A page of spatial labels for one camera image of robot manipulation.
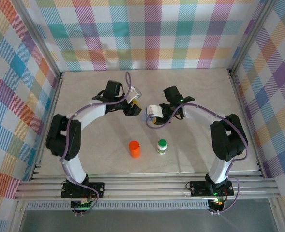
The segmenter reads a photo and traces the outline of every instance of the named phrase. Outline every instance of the metal bracket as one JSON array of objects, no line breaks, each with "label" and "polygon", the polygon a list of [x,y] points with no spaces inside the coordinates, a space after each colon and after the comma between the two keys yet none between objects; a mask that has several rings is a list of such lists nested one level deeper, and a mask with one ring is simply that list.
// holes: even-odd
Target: metal bracket
[{"label": "metal bracket", "polygon": [[[86,186],[95,189],[98,194],[99,198],[104,196],[105,191],[105,184],[102,182],[98,183],[87,183]],[[74,184],[66,181],[62,185],[62,192],[60,195],[61,198],[86,198],[86,197],[97,197],[95,192],[91,192],[87,188],[83,187],[74,187]]]},{"label": "metal bracket", "polygon": [[227,181],[226,184],[221,187],[218,191],[216,191],[213,195],[210,194],[209,190],[206,187],[205,181],[190,181],[190,192],[192,197],[209,197],[209,196],[219,196],[223,197],[226,196],[227,191],[228,196],[234,196],[234,190],[232,183],[230,181]]}]

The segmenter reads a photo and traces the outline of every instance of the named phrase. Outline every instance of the plaid wall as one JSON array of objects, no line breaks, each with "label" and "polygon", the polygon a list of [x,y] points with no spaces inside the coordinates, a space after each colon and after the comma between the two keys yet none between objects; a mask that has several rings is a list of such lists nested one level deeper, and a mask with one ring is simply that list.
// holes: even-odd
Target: plaid wall
[{"label": "plaid wall", "polygon": [[84,71],[227,68],[264,0],[23,2],[59,69]]},{"label": "plaid wall", "polygon": [[0,232],[30,172],[55,84],[12,4],[0,0]]},{"label": "plaid wall", "polygon": [[264,169],[277,180],[285,204],[285,1],[276,2],[236,82]]},{"label": "plaid wall", "polygon": [[259,1],[259,3],[258,3],[258,5],[257,5],[257,7],[256,7],[256,9],[255,9],[255,11],[254,11],[254,13],[252,15],[252,18],[251,18],[251,20],[250,20],[246,30],[244,31],[244,33],[243,33],[243,35],[242,35],[242,37],[241,37],[241,39],[239,41],[239,44],[238,44],[238,46],[237,46],[237,48],[236,48],[236,50],[234,52],[233,58],[230,61],[230,64],[228,66],[229,69],[231,69],[233,64],[235,63],[235,60],[238,57],[241,48],[244,46],[245,41],[246,41],[246,39],[247,39],[251,29],[255,25],[255,21],[256,21],[257,17],[259,16],[260,12],[262,11],[262,8],[263,8],[265,2],[267,2],[267,0],[260,0]]}]

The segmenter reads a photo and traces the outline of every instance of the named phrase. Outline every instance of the green bottle cap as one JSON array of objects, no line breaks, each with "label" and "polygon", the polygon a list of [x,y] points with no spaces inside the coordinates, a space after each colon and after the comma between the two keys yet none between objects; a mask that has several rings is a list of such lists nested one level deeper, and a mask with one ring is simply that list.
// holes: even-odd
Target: green bottle cap
[{"label": "green bottle cap", "polygon": [[160,141],[158,141],[158,145],[160,147],[165,147],[167,146],[167,141],[165,139],[161,139]]}]

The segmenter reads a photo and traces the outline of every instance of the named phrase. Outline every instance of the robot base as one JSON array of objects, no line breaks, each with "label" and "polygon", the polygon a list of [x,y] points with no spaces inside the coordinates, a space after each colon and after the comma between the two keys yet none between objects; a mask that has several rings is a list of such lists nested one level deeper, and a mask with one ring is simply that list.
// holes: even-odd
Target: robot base
[{"label": "robot base", "polygon": [[[95,189],[98,194],[99,198],[104,196],[105,191],[105,184],[104,183],[89,183],[88,176],[85,177],[82,185],[91,187]],[[61,198],[87,198],[87,197],[97,197],[95,192],[91,192],[89,189],[76,185],[68,180],[64,182],[61,186]]]},{"label": "robot base", "polygon": [[206,186],[205,181],[191,181],[189,184],[189,191],[191,192],[192,197],[210,197],[210,196],[234,196],[234,190],[232,183],[227,180],[225,185],[222,185],[220,188],[215,189],[214,193],[211,194],[209,189]]}]

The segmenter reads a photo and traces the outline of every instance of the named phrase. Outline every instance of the marble surface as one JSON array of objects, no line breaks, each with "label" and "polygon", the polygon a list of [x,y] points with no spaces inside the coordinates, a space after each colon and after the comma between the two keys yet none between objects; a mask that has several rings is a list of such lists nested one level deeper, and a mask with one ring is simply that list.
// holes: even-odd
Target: marble surface
[{"label": "marble surface", "polygon": [[[226,69],[133,70],[130,74],[133,86],[143,94],[139,99],[143,108],[166,103],[163,90],[176,85],[184,97],[192,96],[215,112],[240,116]],[[105,89],[110,79],[122,82],[127,90],[125,71],[67,72],[55,114],[73,113],[88,104],[93,96]],[[156,145],[162,138],[167,140],[168,149],[161,156]],[[128,152],[131,140],[140,143],[141,155],[137,159]],[[258,170],[251,144],[249,151],[247,160],[236,162],[232,171]],[[122,111],[117,111],[96,119],[82,131],[79,156],[88,174],[128,174],[207,172],[215,154],[210,131],[195,120],[173,119],[166,127],[152,130],[140,116],[125,116]],[[45,149],[40,175],[64,174],[58,159]]]}]

